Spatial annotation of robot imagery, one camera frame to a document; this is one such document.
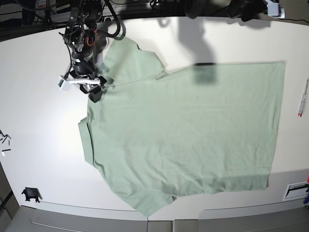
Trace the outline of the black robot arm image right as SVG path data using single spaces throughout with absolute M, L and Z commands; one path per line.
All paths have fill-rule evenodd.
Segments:
M 266 10 L 267 4 L 263 0 L 231 0 L 227 15 L 229 18 L 240 17 L 243 22 L 247 22 Z

